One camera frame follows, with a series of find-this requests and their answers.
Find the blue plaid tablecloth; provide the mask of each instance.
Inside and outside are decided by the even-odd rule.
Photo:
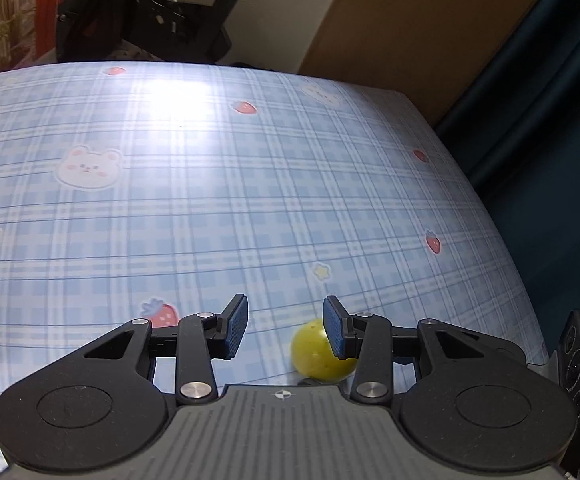
[[[0,392],[129,319],[238,292],[249,325],[219,384],[295,383],[289,343],[327,294],[547,358],[492,220],[405,96],[168,63],[0,74]],[[159,360],[155,384],[173,377]]]

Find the yellow-green fruit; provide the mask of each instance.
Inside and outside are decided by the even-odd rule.
[[[356,359],[334,357],[321,319],[314,319],[297,330],[290,355],[300,374],[327,383],[347,377],[356,366]]]

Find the strawberry print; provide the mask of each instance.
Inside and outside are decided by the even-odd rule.
[[[441,252],[441,240],[432,231],[425,232],[425,241],[434,254]]]
[[[172,305],[166,304],[159,298],[151,298],[150,301],[142,303],[141,316],[149,319],[154,328],[160,326],[173,326],[179,322],[177,309]]]
[[[108,75],[119,75],[126,73],[126,69],[121,68],[120,66],[113,66],[106,70],[106,74]]]
[[[252,115],[257,113],[257,109],[254,108],[254,105],[251,105],[247,101],[239,101],[238,103],[234,103],[234,109],[240,114]]]
[[[421,150],[413,150],[412,153],[414,153],[414,156],[421,162],[427,162],[427,155],[425,155],[425,152],[422,152]]]

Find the silver screw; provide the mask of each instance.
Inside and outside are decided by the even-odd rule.
[[[179,391],[184,397],[189,397],[190,399],[201,399],[202,397],[210,395],[212,392],[212,386],[207,383],[192,381],[191,383],[185,383],[181,386]]]
[[[356,393],[360,396],[368,397],[369,399],[376,399],[377,397],[382,397],[388,393],[388,387],[383,383],[369,381],[356,386]]]

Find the white cartoon print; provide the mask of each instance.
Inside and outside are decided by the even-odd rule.
[[[77,189],[103,189],[112,186],[121,171],[121,153],[91,152],[87,146],[73,146],[57,166],[59,182]]]
[[[320,102],[323,105],[328,105],[328,106],[339,106],[339,96],[335,95],[335,94],[330,94],[329,92],[324,91],[320,86],[318,85],[314,85],[314,84],[310,84],[310,85],[305,85],[304,87],[301,88],[301,90],[303,90],[303,92],[312,97],[313,99],[316,99],[318,102]]]

